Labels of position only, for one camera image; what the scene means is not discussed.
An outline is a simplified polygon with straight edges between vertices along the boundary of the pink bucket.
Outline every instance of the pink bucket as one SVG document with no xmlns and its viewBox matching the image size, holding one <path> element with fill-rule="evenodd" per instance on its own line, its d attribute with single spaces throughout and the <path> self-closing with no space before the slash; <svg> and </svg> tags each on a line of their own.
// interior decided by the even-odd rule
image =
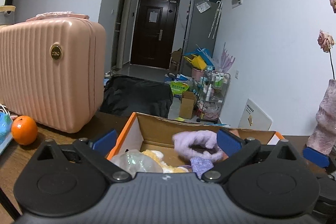
<svg viewBox="0 0 336 224">
<path fill-rule="evenodd" d="M 197 70 L 195 68 L 192 69 L 191 71 L 191 76 L 194 78 L 196 81 L 199 81 L 201 77 L 204 75 L 204 70 Z"/>
</svg>

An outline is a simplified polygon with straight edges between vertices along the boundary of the orange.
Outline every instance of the orange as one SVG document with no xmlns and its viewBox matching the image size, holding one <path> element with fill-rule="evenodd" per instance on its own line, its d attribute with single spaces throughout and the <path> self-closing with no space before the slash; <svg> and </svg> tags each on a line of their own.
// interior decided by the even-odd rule
<svg viewBox="0 0 336 224">
<path fill-rule="evenodd" d="M 29 145 L 36 140 L 37 125 L 29 116 L 20 116 L 12 124 L 13 139 L 18 144 Z"/>
</svg>

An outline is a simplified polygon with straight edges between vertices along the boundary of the door handle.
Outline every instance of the door handle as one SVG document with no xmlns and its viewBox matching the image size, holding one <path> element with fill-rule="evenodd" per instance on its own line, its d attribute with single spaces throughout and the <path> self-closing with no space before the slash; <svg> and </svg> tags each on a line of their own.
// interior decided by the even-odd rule
<svg viewBox="0 0 336 224">
<path fill-rule="evenodd" d="M 161 41 L 161 39 L 162 39 L 162 32 L 163 32 L 163 30 L 160 30 L 160 32 L 157 33 L 157 34 L 159 34 L 159 41 Z"/>
</svg>

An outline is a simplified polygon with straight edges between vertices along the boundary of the pink suitcase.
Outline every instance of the pink suitcase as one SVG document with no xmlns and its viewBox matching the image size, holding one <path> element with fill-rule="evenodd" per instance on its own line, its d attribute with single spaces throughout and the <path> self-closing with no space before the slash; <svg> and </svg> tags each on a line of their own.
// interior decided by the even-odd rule
<svg viewBox="0 0 336 224">
<path fill-rule="evenodd" d="M 19 115 L 78 132 L 104 96 L 105 30 L 82 18 L 18 23 L 0 30 L 0 93 Z"/>
</svg>

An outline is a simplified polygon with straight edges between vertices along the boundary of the metal rolling cart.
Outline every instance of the metal rolling cart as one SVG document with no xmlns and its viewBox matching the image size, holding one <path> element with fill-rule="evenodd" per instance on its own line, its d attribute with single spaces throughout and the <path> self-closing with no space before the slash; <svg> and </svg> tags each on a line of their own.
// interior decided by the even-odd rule
<svg viewBox="0 0 336 224">
<path fill-rule="evenodd" d="M 218 78 L 216 78 L 218 75 L 223 76 L 219 84 Z M 230 84 L 230 78 L 229 73 L 214 70 L 205 71 L 204 77 L 200 81 L 193 79 L 194 91 L 197 95 L 197 116 L 199 116 L 196 120 L 197 122 L 218 123 Z"/>
</svg>

